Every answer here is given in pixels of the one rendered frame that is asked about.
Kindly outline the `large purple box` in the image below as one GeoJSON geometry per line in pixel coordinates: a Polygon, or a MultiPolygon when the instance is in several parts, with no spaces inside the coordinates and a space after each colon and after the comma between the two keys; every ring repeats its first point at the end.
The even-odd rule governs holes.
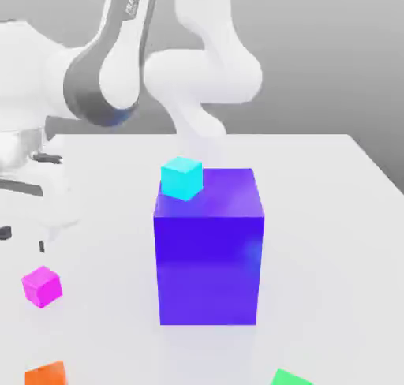
{"type": "Polygon", "coordinates": [[[250,168],[204,170],[191,200],[158,194],[153,215],[162,325],[256,323],[264,209],[250,168]]]}

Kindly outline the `small green cube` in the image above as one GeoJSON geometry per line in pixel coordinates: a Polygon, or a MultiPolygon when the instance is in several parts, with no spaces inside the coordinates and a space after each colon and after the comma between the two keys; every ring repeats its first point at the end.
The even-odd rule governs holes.
{"type": "Polygon", "coordinates": [[[271,385],[314,385],[312,382],[278,368],[271,380],[271,385]]]}

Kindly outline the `small cyan cube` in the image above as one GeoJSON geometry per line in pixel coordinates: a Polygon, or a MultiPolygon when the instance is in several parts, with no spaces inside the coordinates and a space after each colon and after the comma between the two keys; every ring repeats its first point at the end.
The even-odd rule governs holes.
{"type": "Polygon", "coordinates": [[[176,157],[160,168],[160,191],[179,200],[191,200],[204,187],[201,161],[176,157]]]}

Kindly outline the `small orange cube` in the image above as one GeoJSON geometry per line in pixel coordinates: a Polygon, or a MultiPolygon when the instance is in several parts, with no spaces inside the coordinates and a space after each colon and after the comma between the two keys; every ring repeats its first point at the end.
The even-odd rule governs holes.
{"type": "Polygon", "coordinates": [[[62,361],[40,366],[24,374],[24,385],[68,385],[62,361]]]}

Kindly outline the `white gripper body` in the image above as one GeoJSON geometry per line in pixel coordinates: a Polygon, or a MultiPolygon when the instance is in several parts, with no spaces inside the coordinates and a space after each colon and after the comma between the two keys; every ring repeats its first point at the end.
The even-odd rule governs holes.
{"type": "Polygon", "coordinates": [[[72,185],[65,173],[0,175],[0,227],[19,222],[45,231],[59,231],[80,221],[72,185]]]}

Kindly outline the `small magenta cube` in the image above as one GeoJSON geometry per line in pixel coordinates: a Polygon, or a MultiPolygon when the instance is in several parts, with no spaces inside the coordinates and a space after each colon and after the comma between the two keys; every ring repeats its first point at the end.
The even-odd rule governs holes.
{"type": "Polygon", "coordinates": [[[44,308],[63,295],[60,276],[41,266],[21,279],[26,298],[38,308],[44,308]]]}

